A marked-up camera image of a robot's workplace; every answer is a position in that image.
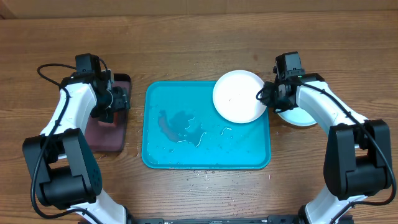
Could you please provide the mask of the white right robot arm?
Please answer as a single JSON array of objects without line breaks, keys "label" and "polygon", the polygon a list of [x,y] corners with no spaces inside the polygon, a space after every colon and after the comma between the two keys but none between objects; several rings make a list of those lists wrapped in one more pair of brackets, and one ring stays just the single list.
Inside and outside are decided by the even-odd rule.
[{"label": "white right robot arm", "polygon": [[300,108],[328,136],[325,186],[303,205],[296,223],[349,223],[344,214],[357,205],[384,206],[397,194],[388,125],[369,120],[343,103],[317,73],[265,82],[256,99],[275,113]]}]

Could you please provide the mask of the white plate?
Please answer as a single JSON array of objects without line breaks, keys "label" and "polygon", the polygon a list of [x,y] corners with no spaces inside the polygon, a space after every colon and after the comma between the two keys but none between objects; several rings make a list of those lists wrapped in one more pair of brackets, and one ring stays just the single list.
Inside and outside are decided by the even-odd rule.
[{"label": "white plate", "polygon": [[266,110],[256,95],[264,81],[255,73],[233,70],[220,77],[213,89],[213,104],[217,112],[233,123],[250,123]]}]

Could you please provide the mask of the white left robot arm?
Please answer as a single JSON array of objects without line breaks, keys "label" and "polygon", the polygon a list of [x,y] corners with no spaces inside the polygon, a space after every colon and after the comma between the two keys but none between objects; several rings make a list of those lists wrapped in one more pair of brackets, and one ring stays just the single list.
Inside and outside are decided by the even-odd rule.
[{"label": "white left robot arm", "polygon": [[134,223],[103,189],[92,152],[98,146],[123,148],[130,76],[82,70],[58,87],[60,100],[48,125],[22,145],[33,209],[45,219],[77,213],[88,223]]}]

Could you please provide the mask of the black tray of soapy water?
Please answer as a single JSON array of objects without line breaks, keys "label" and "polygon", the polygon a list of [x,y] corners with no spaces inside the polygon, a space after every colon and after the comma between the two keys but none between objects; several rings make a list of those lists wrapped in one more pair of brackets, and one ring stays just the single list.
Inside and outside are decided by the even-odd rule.
[{"label": "black tray of soapy water", "polygon": [[124,73],[114,75],[114,100],[104,116],[89,116],[85,139],[93,152],[119,152],[124,147],[131,96],[131,77]]}]

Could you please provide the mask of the teal plastic tray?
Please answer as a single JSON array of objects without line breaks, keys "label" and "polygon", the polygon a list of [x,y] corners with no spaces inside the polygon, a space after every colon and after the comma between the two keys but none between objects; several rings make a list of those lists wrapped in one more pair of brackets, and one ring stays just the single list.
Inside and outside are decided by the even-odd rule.
[{"label": "teal plastic tray", "polygon": [[214,81],[159,81],[146,91],[142,150],[152,169],[262,169],[271,161],[268,113],[250,123],[224,119]]}]

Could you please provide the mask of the light blue plate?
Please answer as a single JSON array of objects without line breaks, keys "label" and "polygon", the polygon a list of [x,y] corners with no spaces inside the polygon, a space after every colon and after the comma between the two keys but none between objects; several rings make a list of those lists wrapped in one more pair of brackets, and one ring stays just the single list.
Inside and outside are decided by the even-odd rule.
[{"label": "light blue plate", "polygon": [[284,112],[277,110],[277,113],[284,121],[294,126],[312,126],[317,123],[310,114],[299,107]]}]

